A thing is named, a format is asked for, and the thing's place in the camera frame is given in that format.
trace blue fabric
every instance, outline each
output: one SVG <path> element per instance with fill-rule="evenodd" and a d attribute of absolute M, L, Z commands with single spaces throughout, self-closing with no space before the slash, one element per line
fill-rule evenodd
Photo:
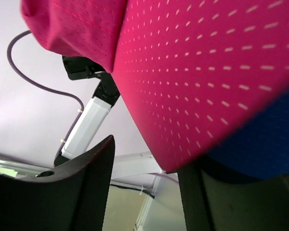
<path fill-rule="evenodd" d="M 260 179 L 289 174 L 289 92 L 208 155 Z"/>

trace white wall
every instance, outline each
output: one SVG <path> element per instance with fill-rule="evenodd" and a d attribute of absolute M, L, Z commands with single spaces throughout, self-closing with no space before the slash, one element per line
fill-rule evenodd
<path fill-rule="evenodd" d="M 45 167 L 53 159 L 79 108 L 73 99 L 42 91 L 22 80 L 9 66 L 6 48 L 17 34 L 27 30 L 19 1 L 0 0 L 0 153 Z M 13 50 L 16 65 L 33 80 L 50 88 L 90 99 L 97 80 L 70 81 L 61 56 L 44 50 L 29 35 Z M 110 112 L 91 147 L 113 134 L 116 155 L 146 152 L 142 139 L 122 99 Z M 133 178 L 150 184 L 153 177 Z"/>

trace white zip tie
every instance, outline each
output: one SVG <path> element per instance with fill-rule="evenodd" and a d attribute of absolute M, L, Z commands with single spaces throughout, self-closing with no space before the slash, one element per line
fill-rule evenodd
<path fill-rule="evenodd" d="M 139 194 L 139 195 L 142 195 L 142 194 L 143 194 L 143 190 L 144 190 L 144 186 L 142 185 L 142 186 L 141 186 L 141 191 L 140 191 L 140 194 Z"/>

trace pink fabric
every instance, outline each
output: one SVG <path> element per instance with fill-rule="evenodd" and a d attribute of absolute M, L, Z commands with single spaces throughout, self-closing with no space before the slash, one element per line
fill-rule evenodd
<path fill-rule="evenodd" d="M 289 0 L 129 0 L 113 77 L 176 170 L 289 87 Z"/>
<path fill-rule="evenodd" d="M 29 29 L 47 50 L 113 69 L 125 0 L 22 0 Z"/>

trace gray cable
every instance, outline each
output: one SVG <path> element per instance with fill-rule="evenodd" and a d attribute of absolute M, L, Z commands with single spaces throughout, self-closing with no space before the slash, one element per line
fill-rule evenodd
<path fill-rule="evenodd" d="M 17 67 L 16 65 L 14 64 L 14 61 L 12 59 L 12 48 L 13 46 L 15 45 L 15 43 L 21 39 L 22 37 L 28 35 L 28 34 L 31 34 L 31 31 L 27 30 L 19 35 L 17 35 L 15 38 L 12 39 L 12 41 L 10 42 L 9 46 L 8 46 L 8 49 L 6 51 L 7 53 L 7 58 L 8 58 L 8 61 L 9 61 L 9 64 L 11 65 L 12 69 L 21 77 L 23 78 L 25 81 L 29 82 L 30 84 L 42 89 L 42 90 L 45 90 L 45 91 L 48 91 L 48 92 L 51 92 L 51 93 L 54 93 L 54 94 L 58 94 L 58 95 L 64 95 L 64 96 L 67 96 L 67 97 L 71 97 L 73 99 L 75 99 L 79 104 L 80 104 L 80 109 L 81 111 L 84 110 L 84 105 L 83 105 L 83 102 L 81 101 L 80 98 L 78 98 L 77 96 L 73 95 L 73 94 L 70 94 L 70 93 L 67 93 L 67 92 L 64 92 L 64 91 L 59 91 L 59 90 L 54 90 L 54 89 L 51 89 L 51 88 L 48 88 L 48 87 L 45 87 L 35 81 L 33 81 L 32 79 L 30 79 L 28 76 L 26 76 L 24 73 L 22 73 Z M 69 128 L 64 140 L 66 141 L 67 138 L 69 137 L 69 135 L 71 134 L 74 126 L 76 125 L 77 121 L 79 120 L 80 116 L 81 116 L 81 113 L 82 112 L 79 112 L 78 115 L 76 116 L 76 119 L 74 120 L 74 122 L 72 123 L 72 126 Z M 64 147 L 64 143 L 61 143 L 58 151 L 57 151 L 57 154 L 56 155 L 59 155 L 62 148 Z"/>

